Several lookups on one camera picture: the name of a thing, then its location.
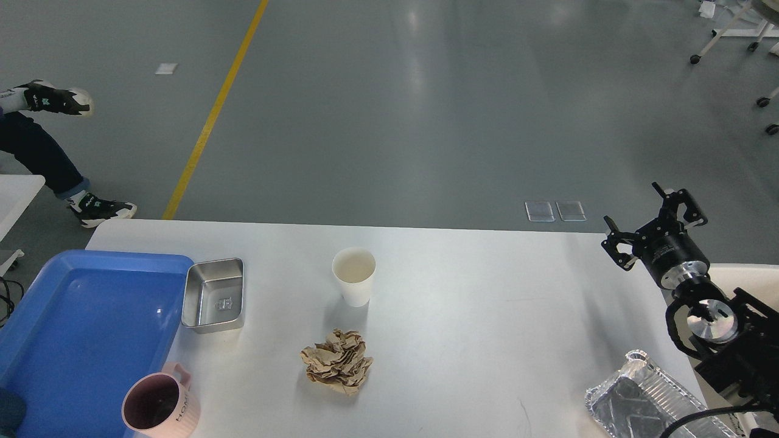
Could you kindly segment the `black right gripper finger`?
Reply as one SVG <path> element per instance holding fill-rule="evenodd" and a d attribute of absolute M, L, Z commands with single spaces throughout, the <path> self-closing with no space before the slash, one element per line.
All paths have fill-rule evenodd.
<path fill-rule="evenodd" d="M 638 257 L 632 254 L 632 247 L 640 239 L 640 236 L 636 232 L 623 232 L 612 217 L 603 216 L 604 222 L 606 222 L 609 228 L 606 238 L 601 242 L 601 247 L 609 255 L 615 264 L 623 271 L 630 271 L 638 260 Z M 620 245 L 626 245 L 629 247 L 629 252 L 621 252 L 618 247 Z"/>
<path fill-rule="evenodd" d="M 692 228 L 708 223 L 708 218 L 687 189 L 663 189 L 657 182 L 652 182 L 651 186 L 662 197 L 656 218 L 660 226 Z"/>

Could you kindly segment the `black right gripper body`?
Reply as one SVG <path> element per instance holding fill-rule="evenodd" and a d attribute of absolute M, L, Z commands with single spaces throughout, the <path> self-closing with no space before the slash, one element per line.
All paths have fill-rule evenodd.
<path fill-rule="evenodd" d="M 710 261 L 681 221 L 655 219 L 635 233 L 632 255 L 643 262 L 661 289 L 673 290 L 687 279 L 707 276 Z"/>

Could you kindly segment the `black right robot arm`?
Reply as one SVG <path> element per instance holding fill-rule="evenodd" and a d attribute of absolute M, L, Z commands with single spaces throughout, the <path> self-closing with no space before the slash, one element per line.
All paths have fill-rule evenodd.
<path fill-rule="evenodd" d="M 670 291 L 665 321 L 671 341 L 698 361 L 696 373 L 730 402 L 685 415 L 662 436 L 719 415 L 743 415 L 748 437 L 776 437 L 777 311 L 742 288 L 726 296 L 688 233 L 708 222 L 696 200 L 686 189 L 652 187 L 662 198 L 657 216 L 635 232 L 621 231 L 606 217 L 609 233 L 601 246 L 623 271 L 641 262 L 656 285 Z"/>

